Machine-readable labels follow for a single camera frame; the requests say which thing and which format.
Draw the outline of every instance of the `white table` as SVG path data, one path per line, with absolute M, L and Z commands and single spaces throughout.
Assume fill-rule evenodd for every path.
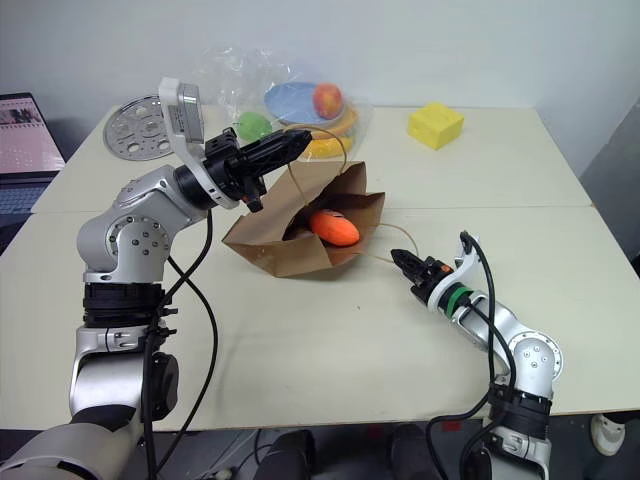
M 238 212 L 214 214 L 219 240 Z M 83 288 L 75 236 L 92 215 L 34 215 L 0 257 L 1 428 L 69 419 Z M 640 382 L 630 381 L 640 282 L 593 208 L 388 209 L 383 220 L 407 228 L 421 255 L 444 261 L 462 229 L 480 235 L 498 299 L 563 349 L 554 414 L 640 407 Z M 197 254 L 203 236 L 203 224 L 178 235 L 180 264 Z M 397 247 L 410 245 L 379 227 L 370 251 Z M 175 280 L 169 267 L 165 278 Z M 194 278 L 216 311 L 221 354 L 192 429 L 425 419 L 466 410 L 487 387 L 486 355 L 429 314 L 395 266 L 363 257 L 276 279 L 214 243 Z M 471 286 L 484 288 L 481 272 Z M 180 401 L 157 425 L 167 430 L 191 408 L 211 348 L 194 295 L 185 288 L 174 304 L 180 314 L 170 325 L 179 334 L 165 351 L 180 362 Z M 447 364 L 452 354 L 457 360 Z
M 459 109 L 459 138 L 434 151 L 407 133 L 415 108 L 375 108 L 351 159 L 367 162 L 370 191 L 386 191 L 386 208 L 586 206 L 591 201 L 537 113 L 526 108 Z M 102 129 L 109 112 L 33 208 L 35 213 L 103 211 L 131 178 L 175 155 L 129 162 L 107 151 Z M 205 138 L 226 126 L 204 109 Z M 274 181 L 278 172 L 267 177 Z

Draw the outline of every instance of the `green ball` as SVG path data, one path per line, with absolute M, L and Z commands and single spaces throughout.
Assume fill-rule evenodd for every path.
M 241 139 L 255 142 L 272 132 L 271 122 L 264 115 L 256 112 L 244 112 L 238 118 L 236 130 Z

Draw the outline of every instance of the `green ring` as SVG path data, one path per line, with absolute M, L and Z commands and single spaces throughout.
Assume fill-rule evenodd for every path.
M 465 293 L 469 293 L 472 291 L 473 290 L 463 286 L 458 287 L 457 290 L 451 294 L 451 296 L 449 297 L 449 303 L 447 304 L 447 317 L 451 318 L 453 316 L 453 307 L 455 307 L 458 299 Z

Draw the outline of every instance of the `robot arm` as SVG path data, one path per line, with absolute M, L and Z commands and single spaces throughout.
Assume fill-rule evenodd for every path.
M 488 316 L 486 293 L 468 288 L 462 281 L 478 263 L 470 245 L 461 245 L 456 258 L 457 270 L 427 257 L 422 261 L 406 250 L 392 250 L 395 264 L 411 280 L 411 292 L 429 311 L 440 312 L 481 350 L 488 348 L 489 328 L 482 318 Z M 552 382 L 562 371 L 562 352 L 548 335 L 522 324 L 516 316 L 496 302 L 494 325 L 504 337 L 516 367 L 513 394 L 508 398 L 506 385 L 510 369 L 507 353 L 498 343 L 495 355 L 503 372 L 495 379 L 489 395 L 489 418 L 502 417 L 473 458 L 478 478 L 549 478 L 551 442 L 547 438 L 548 419 L 553 398 Z
M 205 148 L 198 89 L 163 79 L 160 100 L 172 148 L 185 162 L 131 180 L 77 238 L 86 263 L 84 325 L 76 331 L 70 392 L 71 423 L 42 432 L 0 466 L 15 479 L 107 480 L 119 476 L 143 433 L 143 415 L 164 418 L 177 402 L 178 364 L 159 351 L 173 333 L 158 308 L 164 263 L 176 234 L 207 217 L 216 205 L 244 201 L 262 208 L 262 176 L 295 160 L 311 141 L 306 130 L 277 131 L 240 148 L 232 129 Z M 144 376 L 145 339 L 159 335 Z M 152 411 L 142 411 L 143 378 Z

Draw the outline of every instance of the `red apple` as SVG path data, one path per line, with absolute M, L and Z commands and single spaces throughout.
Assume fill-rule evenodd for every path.
M 313 106 L 322 118 L 331 120 L 342 111 L 342 93 L 333 83 L 320 83 L 313 91 Z

